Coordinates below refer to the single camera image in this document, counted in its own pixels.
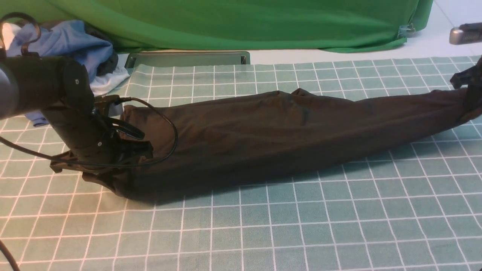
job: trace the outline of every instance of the grid mat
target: grid mat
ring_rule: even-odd
[[[351,100],[413,95],[448,89],[479,57],[139,66],[116,92],[158,107],[298,87]],[[24,117],[0,127],[23,147],[65,150]],[[478,271],[481,133],[478,119],[291,182],[155,206],[0,145],[0,238],[23,271]]]

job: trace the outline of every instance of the black cable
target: black cable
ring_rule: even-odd
[[[173,131],[174,131],[174,143],[173,143],[173,147],[171,149],[171,151],[166,155],[164,156],[163,158],[160,158],[160,159],[155,159],[153,161],[150,161],[150,162],[144,162],[144,163],[140,163],[140,164],[102,164],[102,163],[89,163],[89,162],[82,162],[82,161],[70,161],[70,160],[65,160],[65,159],[60,159],[60,158],[56,158],[56,157],[53,157],[53,156],[50,156],[50,155],[47,155],[47,154],[43,154],[43,153],[40,153],[40,152],[36,152],[36,151],[33,151],[33,150],[30,150],[30,149],[26,149],[24,147],[21,147],[11,141],[8,141],[7,139],[3,138],[0,136],[0,142],[5,144],[6,146],[8,147],[11,147],[13,149],[16,149],[18,151],[21,151],[21,152],[24,152],[26,154],[30,154],[30,155],[33,155],[33,156],[37,156],[39,158],[43,158],[43,159],[47,159],[47,160],[50,160],[50,161],[54,161],[54,162],[57,162],[57,163],[67,163],[67,164],[76,164],[76,165],[84,165],[84,166],[96,166],[96,167],[109,167],[109,168],[134,168],[134,167],[139,167],[139,166],[147,166],[147,165],[153,165],[153,164],[157,164],[157,163],[160,163],[166,159],[168,159],[172,153],[174,153],[174,150],[176,149],[177,147],[177,139],[178,139],[178,133],[177,133],[177,128],[176,126],[174,125],[174,123],[169,119],[167,118],[164,114],[161,114],[159,111],[157,111],[157,109],[155,107],[153,107],[151,104],[149,104],[148,102],[146,101],[143,101],[141,99],[138,99],[138,98],[134,98],[134,97],[125,97],[125,98],[121,98],[120,99],[120,102],[123,103],[123,102],[129,102],[129,101],[136,101],[136,102],[139,102],[145,106],[147,106],[148,108],[154,110],[157,114],[159,114],[163,119],[165,119],[173,128]]]
[[[5,246],[5,244],[0,240],[0,251],[3,253],[5,258],[7,259],[8,263],[10,263],[10,266],[12,267],[13,271],[20,271],[20,268],[17,265],[17,262],[15,261],[15,258],[13,255],[8,251],[8,248]]]

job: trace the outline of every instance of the metal clip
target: metal clip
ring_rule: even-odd
[[[409,25],[403,25],[400,26],[398,29],[398,36],[397,38],[407,38],[411,34],[414,34],[416,32],[416,29],[414,28],[414,24],[409,24]]]

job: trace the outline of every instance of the metal object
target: metal object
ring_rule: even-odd
[[[132,53],[127,58],[126,68],[140,64],[151,67],[192,67],[216,65],[249,65],[248,52],[144,52]]]
[[[482,42],[482,23],[463,24],[450,31],[450,44],[462,45]]]

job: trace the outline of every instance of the green cloth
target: green cloth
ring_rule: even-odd
[[[433,0],[12,0],[0,15],[79,19],[108,34],[120,52],[141,50],[387,50],[406,42],[402,25],[423,29]]]

